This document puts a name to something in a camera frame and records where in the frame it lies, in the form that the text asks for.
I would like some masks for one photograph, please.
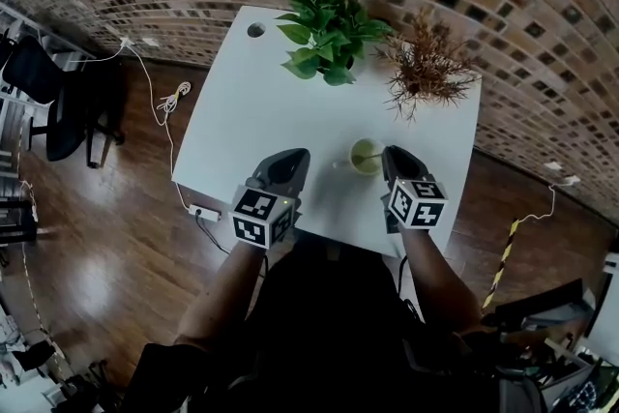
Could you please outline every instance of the dried plant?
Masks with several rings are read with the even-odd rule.
[[[387,48],[376,54],[396,68],[390,80],[390,102],[407,121],[415,119],[419,102],[457,104],[476,81],[470,73],[473,59],[466,56],[462,44],[452,40],[451,28],[428,18],[426,11],[414,15],[410,23],[413,38],[389,37]]]

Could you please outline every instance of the desk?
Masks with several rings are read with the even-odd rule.
[[[387,235],[380,196],[382,174],[364,177],[333,168],[359,138],[409,150],[444,184],[450,202],[431,236],[449,241],[471,158],[480,86],[458,106],[419,105],[416,121],[396,119],[385,103],[393,71],[371,56],[355,63],[357,82],[331,87],[318,74],[296,78],[281,63],[297,45],[276,28],[283,11],[243,7],[228,31],[195,105],[174,167],[176,183],[230,203],[258,163],[288,148],[311,153],[297,227],[390,256],[403,256],[398,235]],[[259,22],[259,38],[247,30]]]

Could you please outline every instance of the yellow and black striped tape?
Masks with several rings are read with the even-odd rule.
[[[496,275],[494,276],[494,282],[492,283],[492,287],[490,291],[487,293],[486,300],[484,301],[484,305],[482,306],[482,310],[485,310],[486,307],[492,301],[492,297],[496,292],[496,288],[499,285],[499,281],[503,277],[503,271],[505,270],[505,263],[507,261],[508,256],[512,252],[512,243],[514,242],[514,234],[516,233],[516,229],[518,228],[518,219],[514,219],[512,222],[512,228],[510,229],[510,237],[507,239],[507,246],[505,247],[505,251],[503,251],[503,256],[501,257],[501,263],[499,264],[499,269],[496,271]]]

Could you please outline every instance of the black cable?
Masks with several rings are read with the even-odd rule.
[[[408,261],[408,256],[405,256],[402,261],[399,263],[399,278],[398,278],[398,296],[400,295],[402,290],[402,276],[404,273],[404,264]]]
[[[200,230],[204,234],[207,235],[207,237],[211,240],[211,243],[213,243],[217,248],[219,248],[225,254],[230,254],[230,251],[225,250],[221,247],[220,243],[217,241],[217,239],[215,239],[215,236],[213,236],[211,231],[209,231],[209,229],[205,225],[202,225],[202,222],[200,222],[200,210],[199,209],[195,212],[195,223],[200,228]],[[267,258],[267,254],[264,253],[264,277],[266,277],[268,273],[269,273],[269,259]]]
[[[415,308],[415,305],[413,305],[413,302],[410,301],[410,300],[404,300],[404,303],[406,304],[408,309],[411,311],[411,313],[413,313],[413,318],[415,318],[415,320],[419,320],[421,322],[422,319],[419,316],[419,314],[417,313],[417,309]]]
[[[206,227],[205,225],[202,225],[202,223],[200,222],[200,210],[198,209],[195,212],[195,223],[197,224],[197,226],[200,228],[200,230],[207,235],[207,237],[211,240],[211,243],[213,243],[217,248],[219,248],[221,251],[223,251],[225,254],[230,254],[230,251],[228,250],[224,250],[221,245],[218,243],[217,239],[215,239],[215,236],[213,236],[213,234],[211,234],[211,231],[209,231],[208,227]]]
[[[3,269],[9,266],[9,253],[4,248],[0,249],[0,266]]]

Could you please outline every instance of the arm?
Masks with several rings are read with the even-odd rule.
[[[264,249],[237,243],[181,318],[174,343],[211,351],[235,331],[247,316],[263,258]]]
[[[460,334],[480,330],[482,315],[475,295],[452,270],[427,231],[400,226],[399,232],[426,322]]]

